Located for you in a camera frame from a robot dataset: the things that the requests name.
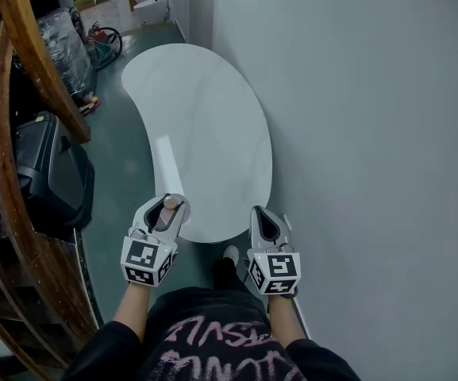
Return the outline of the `person's right forearm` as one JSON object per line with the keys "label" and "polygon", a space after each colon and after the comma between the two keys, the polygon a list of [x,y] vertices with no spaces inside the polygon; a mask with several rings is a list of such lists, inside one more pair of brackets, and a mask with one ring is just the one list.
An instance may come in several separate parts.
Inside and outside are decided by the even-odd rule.
{"label": "person's right forearm", "polygon": [[271,332],[283,348],[297,340],[306,339],[291,299],[270,295],[268,302]]}

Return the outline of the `black grey machine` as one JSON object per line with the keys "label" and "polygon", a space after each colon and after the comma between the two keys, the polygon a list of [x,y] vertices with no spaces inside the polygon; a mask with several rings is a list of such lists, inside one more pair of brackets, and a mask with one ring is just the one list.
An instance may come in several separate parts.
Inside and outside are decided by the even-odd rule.
{"label": "black grey machine", "polygon": [[94,166],[53,114],[41,112],[13,136],[17,177],[36,231],[81,229],[91,219]]}

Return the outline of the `red fire extinguisher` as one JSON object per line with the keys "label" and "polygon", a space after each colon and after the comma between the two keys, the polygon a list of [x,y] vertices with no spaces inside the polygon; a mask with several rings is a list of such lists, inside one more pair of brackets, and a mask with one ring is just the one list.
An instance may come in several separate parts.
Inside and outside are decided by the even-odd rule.
{"label": "red fire extinguisher", "polygon": [[95,22],[87,31],[86,43],[87,44],[105,44],[107,41],[107,35],[102,30],[97,22]]}

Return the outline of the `small floor clutter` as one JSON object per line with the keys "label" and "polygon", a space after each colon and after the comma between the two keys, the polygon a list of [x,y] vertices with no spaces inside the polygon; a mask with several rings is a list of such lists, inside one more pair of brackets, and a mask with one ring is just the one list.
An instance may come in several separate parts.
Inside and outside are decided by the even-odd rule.
{"label": "small floor clutter", "polygon": [[93,112],[101,104],[98,96],[96,96],[93,91],[85,94],[83,96],[83,101],[84,104],[79,107],[79,111],[83,116]]}

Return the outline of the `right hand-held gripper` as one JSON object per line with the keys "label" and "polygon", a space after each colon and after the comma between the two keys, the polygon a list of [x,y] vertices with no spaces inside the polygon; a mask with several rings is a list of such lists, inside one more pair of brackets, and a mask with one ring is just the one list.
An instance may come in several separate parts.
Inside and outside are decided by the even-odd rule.
{"label": "right hand-held gripper", "polygon": [[289,239],[290,230],[283,219],[262,206],[252,208],[248,274],[261,295],[294,298],[298,293],[300,255],[288,244]]}

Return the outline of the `white toilet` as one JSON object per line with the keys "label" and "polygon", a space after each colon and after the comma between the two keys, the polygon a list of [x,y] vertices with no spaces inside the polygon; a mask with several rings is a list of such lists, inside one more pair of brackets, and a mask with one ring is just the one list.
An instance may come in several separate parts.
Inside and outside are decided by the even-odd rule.
{"label": "white toilet", "polygon": [[135,0],[133,11],[141,25],[162,23],[169,18],[168,0]]}

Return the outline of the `light wooden stair beam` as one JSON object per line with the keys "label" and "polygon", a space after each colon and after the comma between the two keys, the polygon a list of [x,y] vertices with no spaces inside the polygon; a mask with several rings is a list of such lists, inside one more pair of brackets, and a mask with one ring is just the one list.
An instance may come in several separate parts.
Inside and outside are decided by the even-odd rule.
{"label": "light wooden stair beam", "polygon": [[24,69],[51,113],[80,143],[90,141],[90,128],[48,53],[30,0],[0,0],[0,14]]}

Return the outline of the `white kidney-shaped table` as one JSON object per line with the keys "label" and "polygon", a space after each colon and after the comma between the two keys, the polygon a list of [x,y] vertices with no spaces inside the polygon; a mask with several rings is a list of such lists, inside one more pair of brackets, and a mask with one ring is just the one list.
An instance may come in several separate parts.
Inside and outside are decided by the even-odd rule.
{"label": "white kidney-shaped table", "polygon": [[240,72],[193,44],[150,48],[125,66],[121,83],[143,121],[157,194],[183,195],[183,239],[230,240],[271,193],[271,138],[264,111]]}

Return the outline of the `person's black trouser leg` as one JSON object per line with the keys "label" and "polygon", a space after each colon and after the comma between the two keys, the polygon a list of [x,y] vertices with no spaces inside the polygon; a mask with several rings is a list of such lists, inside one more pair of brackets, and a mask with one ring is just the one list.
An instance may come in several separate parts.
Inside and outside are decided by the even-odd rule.
{"label": "person's black trouser leg", "polygon": [[214,262],[212,276],[215,290],[239,291],[249,294],[248,288],[237,275],[236,264],[229,257]]}

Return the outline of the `plastic-wrapped pallet stack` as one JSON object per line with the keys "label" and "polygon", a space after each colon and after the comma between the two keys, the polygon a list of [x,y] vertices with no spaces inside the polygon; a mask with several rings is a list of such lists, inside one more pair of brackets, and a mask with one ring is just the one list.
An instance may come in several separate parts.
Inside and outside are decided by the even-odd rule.
{"label": "plastic-wrapped pallet stack", "polygon": [[83,102],[84,96],[95,90],[96,74],[69,10],[54,10],[37,24],[68,93],[75,102]]}

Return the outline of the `small pink round object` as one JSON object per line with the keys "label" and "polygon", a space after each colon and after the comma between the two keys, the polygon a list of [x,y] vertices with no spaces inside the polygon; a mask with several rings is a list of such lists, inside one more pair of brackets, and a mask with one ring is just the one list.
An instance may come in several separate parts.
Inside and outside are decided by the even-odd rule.
{"label": "small pink round object", "polygon": [[179,211],[181,204],[186,207],[182,219],[182,225],[187,224],[191,219],[191,204],[182,194],[169,194],[163,200],[163,207],[160,211],[159,219],[156,224],[158,229],[165,229],[169,223],[175,219],[175,214]]}

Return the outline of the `black printed sweatshirt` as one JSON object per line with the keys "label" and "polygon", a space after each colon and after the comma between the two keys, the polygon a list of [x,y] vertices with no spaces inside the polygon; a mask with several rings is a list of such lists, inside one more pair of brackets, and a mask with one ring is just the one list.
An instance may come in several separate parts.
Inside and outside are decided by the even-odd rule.
{"label": "black printed sweatshirt", "polygon": [[269,303],[252,294],[188,287],[150,302],[144,340],[114,320],[83,347],[62,381],[360,381],[308,338],[273,337]]}

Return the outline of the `person's left forearm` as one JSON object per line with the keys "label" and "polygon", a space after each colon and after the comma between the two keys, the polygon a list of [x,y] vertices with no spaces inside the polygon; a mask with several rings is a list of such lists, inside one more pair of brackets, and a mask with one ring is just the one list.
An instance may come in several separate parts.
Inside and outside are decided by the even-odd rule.
{"label": "person's left forearm", "polygon": [[114,315],[114,321],[130,328],[140,342],[144,340],[152,288],[130,283]]}

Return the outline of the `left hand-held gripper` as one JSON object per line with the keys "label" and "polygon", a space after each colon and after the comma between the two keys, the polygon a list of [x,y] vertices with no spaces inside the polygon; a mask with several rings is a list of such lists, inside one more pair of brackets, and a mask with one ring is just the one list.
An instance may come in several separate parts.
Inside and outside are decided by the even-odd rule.
{"label": "left hand-held gripper", "polygon": [[158,287],[175,262],[176,239],[186,207],[181,204],[170,222],[171,212],[164,212],[164,200],[169,196],[161,194],[152,198],[134,215],[120,260],[123,275],[131,283]]}

